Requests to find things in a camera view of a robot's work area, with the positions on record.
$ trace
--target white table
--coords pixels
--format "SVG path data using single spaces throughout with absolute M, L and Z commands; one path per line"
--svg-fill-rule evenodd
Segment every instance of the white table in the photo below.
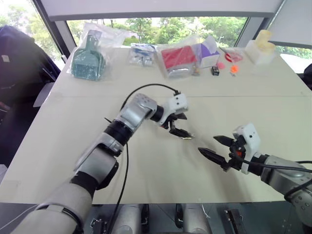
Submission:
M 183 141 L 151 121 L 143 123 L 129 141 L 122 203 L 283 200 L 255 175 L 234 169 L 225 173 L 197 150 L 208 147 L 226 156 L 228 149 L 213 136 L 231 136 L 235 127 L 252 122 L 262 140 L 262 153 L 291 160 L 311 158 L 311 91 L 280 57 L 262 72 L 246 58 L 235 78 L 222 70 L 213 77 L 206 69 L 200 77 L 172 81 L 165 80 L 157 68 L 127 65 L 127 49 L 118 49 L 117 55 L 119 67 L 113 68 L 109 81 L 75 79 L 65 66 L 0 185 L 0 202 L 42 202 L 74 174 L 81 152 L 108 125 L 104 117 L 113 119 L 128 93 L 151 82 L 169 84 L 188 96 L 188 120 L 176 124 L 196 138 Z M 159 103 L 172 96 L 161 87 L 141 92 Z M 95 204 L 117 202 L 125 155 L 118 161 L 117 174 L 108 188 L 96 192 Z

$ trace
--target window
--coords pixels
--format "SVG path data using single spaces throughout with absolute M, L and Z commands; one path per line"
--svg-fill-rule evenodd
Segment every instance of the window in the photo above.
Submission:
M 276 48 L 281 53 L 284 61 L 296 73 L 303 73 L 304 69 L 312 63 L 311 49 L 287 46 L 277 46 Z
M 246 20 L 246 17 L 170 17 L 71 20 L 67 23 L 76 44 L 79 44 L 84 23 L 94 22 L 130 31 L 132 35 L 126 38 L 124 45 L 133 42 L 170 44 L 197 33 L 202 40 L 212 35 L 218 46 L 233 47 Z
M 60 69 L 64 67 L 61 54 L 32 1 L 0 0 L 0 27 L 6 24 L 33 37 Z

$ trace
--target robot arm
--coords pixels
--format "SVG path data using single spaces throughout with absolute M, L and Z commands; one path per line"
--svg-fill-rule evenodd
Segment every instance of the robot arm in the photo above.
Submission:
M 57 188 L 36 210 L 31 212 L 12 232 L 14 234 L 79 233 L 90 211 L 95 190 L 105 188 L 114 177 L 118 163 L 115 157 L 145 119 L 168 128 L 188 110 L 184 94 L 177 94 L 163 106 L 151 98 L 137 94 L 110 123 L 76 164 L 75 176 Z M 172 134 L 191 137 L 180 129 Z
M 251 123 L 236 128 L 233 136 L 235 139 L 227 136 L 214 137 L 230 148 L 231 159 L 228 162 L 212 150 L 199 148 L 199 151 L 224 171 L 232 167 L 244 174 L 251 172 L 260 176 L 263 182 L 285 195 L 285 199 L 295 206 L 304 225 L 312 227 L 312 176 L 309 170 L 297 162 L 259 153 L 260 138 Z M 298 170 L 286 170 L 283 167 Z

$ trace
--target clear plastic bag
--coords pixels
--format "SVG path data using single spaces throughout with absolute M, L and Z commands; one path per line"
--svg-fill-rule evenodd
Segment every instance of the clear plastic bag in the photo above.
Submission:
M 68 73 L 88 80 L 100 80 L 107 76 L 114 60 L 114 47 L 120 47 L 127 35 L 125 30 L 86 23 Z
M 150 67 L 155 62 L 156 49 L 154 45 L 131 43 L 129 63 L 143 67 Z
M 175 44 L 157 46 L 157 56 L 161 70 L 169 78 L 199 75 L 199 50 L 193 45 L 199 43 L 199 36 L 192 35 Z

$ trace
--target teal plastic brush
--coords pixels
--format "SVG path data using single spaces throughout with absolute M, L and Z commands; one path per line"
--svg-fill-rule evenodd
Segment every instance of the teal plastic brush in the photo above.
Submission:
M 82 79 L 98 80 L 104 70 L 105 60 L 97 51 L 98 39 L 91 30 L 87 36 L 86 47 L 77 49 L 73 55 L 71 73 Z

